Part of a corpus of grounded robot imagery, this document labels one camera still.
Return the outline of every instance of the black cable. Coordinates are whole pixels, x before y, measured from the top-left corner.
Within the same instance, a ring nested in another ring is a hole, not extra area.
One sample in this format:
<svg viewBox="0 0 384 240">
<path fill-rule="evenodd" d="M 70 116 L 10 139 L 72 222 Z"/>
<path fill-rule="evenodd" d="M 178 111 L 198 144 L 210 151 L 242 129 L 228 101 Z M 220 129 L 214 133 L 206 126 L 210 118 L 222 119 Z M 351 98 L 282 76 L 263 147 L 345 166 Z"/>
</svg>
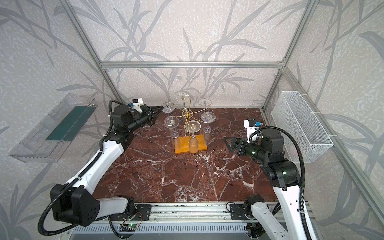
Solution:
<svg viewBox="0 0 384 240">
<path fill-rule="evenodd" d="M 255 144 L 255 143 L 257 143 L 257 141 L 259 140 L 259 133 L 261 132 L 261 130 L 260 129 L 256 129 L 256 131 L 255 132 L 253 132 L 253 133 L 251 133 L 251 135 L 249 135 L 249 142 L 250 143 L 252 143 L 252 144 Z"/>
<path fill-rule="evenodd" d="M 94 220 L 94 222 L 96 222 L 96 221 L 101 221 L 101 220 L 103 220 L 103 219 L 106 219 L 107 217 L 108 217 L 108 216 L 96 218 L 96 219 Z"/>
<path fill-rule="evenodd" d="M 303 225 L 304 233 L 305 233 L 305 236 L 307 237 L 307 240 L 312 240 L 311 234 L 310 234 L 309 229 L 308 229 L 307 221 L 305 219 L 305 213 L 304 213 L 305 168 L 304 168 L 303 155 L 301 154 L 299 145 L 297 144 L 295 139 L 289 133 L 287 133 L 285 130 L 283 130 L 279 127 L 265 126 L 265 127 L 260 128 L 259 130 L 261 132 L 263 129 L 267 129 L 267 128 L 276 129 L 276 130 L 279 130 L 280 132 L 284 133 L 292 141 L 293 145 L 296 148 L 297 155 L 299 157 L 300 173 L 301 173 L 300 192 L 299 192 L 299 212 L 300 212 L 301 224 Z"/>
<path fill-rule="evenodd" d="M 122 104 L 116 100 L 110 100 L 109 103 L 108 103 L 108 110 L 109 110 L 109 115 L 112 114 L 112 103 L 117 103 L 117 104 Z M 108 135 L 111 130 L 112 130 L 112 127 L 113 127 L 113 119 L 112 117 L 110 117 L 110 123 L 109 123 L 109 128 L 107 130 L 107 133 L 106 135 Z M 99 142 L 99 150 L 101 152 L 98 152 L 98 154 L 96 155 L 96 157 L 92 160 L 92 162 L 90 164 L 88 164 L 88 166 L 81 172 L 79 173 L 78 177 L 73 179 L 72 182 L 70 182 L 68 185 L 66 185 L 61 191 L 60 193 L 54 197 L 54 199 L 51 201 L 50 204 L 48 204 L 48 206 L 45 208 L 45 210 L 43 211 L 43 213 L 41 214 L 40 218 L 39 218 L 39 221 L 37 223 L 37 230 L 39 231 L 39 233 L 43 236 L 53 236 L 53 235 L 56 235 L 56 234 L 59 234 L 59 233 L 62 233 L 62 232 L 65 232 L 65 231 L 68 231 L 69 229 L 71 228 L 74 228 L 76 227 L 77 225 L 76 224 L 72 224 L 68 227 L 65 227 L 65 228 L 62 228 L 62 229 L 59 229 L 59 230 L 55 230 L 55 231 L 47 231 L 44 229 L 44 221 L 48 215 L 48 212 L 52 209 L 53 205 L 57 202 L 57 200 L 63 195 L 65 194 L 79 179 L 81 179 L 82 176 L 84 176 L 87 171 L 97 162 L 97 160 L 101 157 L 102 155 L 102 151 L 103 151 L 103 142 L 104 142 L 104 139 L 106 138 L 106 136 L 104 136 L 100 142 Z"/>
<path fill-rule="evenodd" d="M 109 226 L 111 227 L 112 232 L 113 232 L 119 239 L 128 239 L 128 238 L 130 238 L 130 237 L 133 235 L 133 234 L 130 234 L 129 237 L 126 237 L 126 238 L 123 237 L 123 235 L 120 235 L 120 234 L 116 231 L 115 227 L 114 227 L 113 224 L 112 224 L 111 215 L 108 216 L 108 221 L 109 221 Z"/>
<path fill-rule="evenodd" d="M 276 205 L 275 205 L 275 207 L 273 208 L 273 210 L 272 210 L 272 215 L 276 215 L 276 213 L 278 213 L 279 211 L 280 211 L 280 209 L 281 209 L 281 205 L 280 205 L 280 202 L 278 202 Z"/>
<path fill-rule="evenodd" d="M 227 205 L 228 205 L 228 204 L 235 204 L 235 203 L 234 203 L 234 202 L 227 202 L 227 203 L 225 204 L 225 208 L 227 209 L 227 211 L 228 211 L 228 212 L 231 212 L 231 211 L 227 208 Z"/>
</svg>

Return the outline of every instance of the metal wire basket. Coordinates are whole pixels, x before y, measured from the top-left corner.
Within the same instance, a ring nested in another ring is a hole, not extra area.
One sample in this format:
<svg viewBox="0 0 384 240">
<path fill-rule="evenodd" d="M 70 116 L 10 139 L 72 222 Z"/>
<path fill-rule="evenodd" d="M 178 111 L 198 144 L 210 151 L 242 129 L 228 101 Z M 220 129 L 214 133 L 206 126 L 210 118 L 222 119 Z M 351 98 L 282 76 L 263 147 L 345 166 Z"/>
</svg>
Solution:
<svg viewBox="0 0 384 240">
<path fill-rule="evenodd" d="M 297 91 L 282 91 L 272 110 L 277 127 L 284 129 L 298 143 L 304 162 L 313 162 L 333 146 L 333 142 L 307 102 Z M 291 140 L 284 137 L 286 156 L 298 163 L 299 158 Z"/>
</svg>

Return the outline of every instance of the orange wooden block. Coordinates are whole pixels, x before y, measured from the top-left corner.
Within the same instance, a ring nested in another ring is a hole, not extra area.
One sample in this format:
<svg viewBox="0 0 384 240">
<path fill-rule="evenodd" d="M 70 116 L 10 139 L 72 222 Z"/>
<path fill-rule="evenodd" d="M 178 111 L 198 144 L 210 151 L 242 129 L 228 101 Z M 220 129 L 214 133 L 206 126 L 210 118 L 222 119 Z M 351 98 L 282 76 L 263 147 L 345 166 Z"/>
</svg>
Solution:
<svg viewBox="0 0 384 240">
<path fill-rule="evenodd" d="M 205 144 L 205 139 L 202 134 L 195 135 L 197 141 L 199 142 L 199 151 L 207 150 L 207 145 Z M 179 137 L 180 139 L 180 148 L 175 149 L 176 154 L 189 152 L 189 136 Z"/>
</svg>

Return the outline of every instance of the upside-down wine glass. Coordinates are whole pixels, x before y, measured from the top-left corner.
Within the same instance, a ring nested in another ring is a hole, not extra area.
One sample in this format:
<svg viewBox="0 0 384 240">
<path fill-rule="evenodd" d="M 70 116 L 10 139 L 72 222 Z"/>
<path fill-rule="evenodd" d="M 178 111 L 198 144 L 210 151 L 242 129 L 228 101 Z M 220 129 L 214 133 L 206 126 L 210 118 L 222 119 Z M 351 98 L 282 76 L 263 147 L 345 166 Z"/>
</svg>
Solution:
<svg viewBox="0 0 384 240">
<path fill-rule="evenodd" d="M 188 102 L 189 99 L 190 99 L 190 97 L 186 93 L 180 93 L 179 95 L 177 95 L 176 100 L 179 103 L 183 103 L 183 111 L 187 111 L 188 110 L 187 107 L 185 106 L 185 103 Z"/>
<path fill-rule="evenodd" d="M 197 138 L 195 137 L 195 133 L 198 132 L 200 130 L 200 128 L 201 128 L 201 125 L 196 120 L 191 120 L 191 121 L 187 122 L 185 125 L 185 130 L 187 132 L 192 133 L 192 137 L 189 140 L 189 152 L 190 153 L 197 153 L 197 151 L 199 150 L 199 142 L 198 142 Z"/>
<path fill-rule="evenodd" d="M 209 126 L 209 124 L 216 120 L 216 115 L 213 112 L 204 112 L 201 114 L 200 118 L 203 122 L 207 124 L 203 129 L 203 137 L 205 140 L 205 144 L 208 145 L 210 134 L 212 132 L 212 128 Z"/>
<path fill-rule="evenodd" d="M 211 104 L 212 104 L 212 101 L 209 100 L 208 98 L 202 98 L 199 100 L 199 105 L 204 108 L 204 111 L 205 111 L 205 109 L 209 108 L 209 106 L 211 106 Z"/>
<path fill-rule="evenodd" d="M 161 106 L 163 106 L 163 113 L 166 113 L 167 114 L 167 117 L 169 117 L 169 114 L 171 112 L 173 112 L 173 110 L 175 110 L 175 106 L 170 103 L 170 102 L 165 102 L 163 104 L 161 104 Z"/>
<path fill-rule="evenodd" d="M 164 126 L 167 129 L 172 129 L 170 136 L 172 140 L 172 145 L 175 148 L 175 150 L 180 149 L 179 133 L 175 129 L 178 125 L 179 125 L 179 119 L 177 117 L 170 116 L 164 120 Z"/>
</svg>

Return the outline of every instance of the black mounting plate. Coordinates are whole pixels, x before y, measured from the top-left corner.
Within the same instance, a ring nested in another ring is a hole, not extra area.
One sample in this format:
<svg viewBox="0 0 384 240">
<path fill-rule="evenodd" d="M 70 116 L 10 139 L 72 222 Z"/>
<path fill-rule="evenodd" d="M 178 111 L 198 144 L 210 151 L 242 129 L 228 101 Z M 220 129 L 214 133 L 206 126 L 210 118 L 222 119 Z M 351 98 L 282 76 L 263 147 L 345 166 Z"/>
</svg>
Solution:
<svg viewBox="0 0 384 240">
<path fill-rule="evenodd" d="M 229 204 L 231 220 L 249 220 L 244 213 L 243 204 Z"/>
<path fill-rule="evenodd" d="M 148 221 L 149 216 L 151 214 L 151 205 L 150 204 L 135 204 L 137 207 L 137 211 L 139 211 L 142 214 L 141 215 L 137 213 L 134 218 L 131 219 L 131 221 Z M 124 218 L 128 217 L 126 214 L 113 214 L 111 216 L 112 221 L 124 221 Z"/>
</svg>

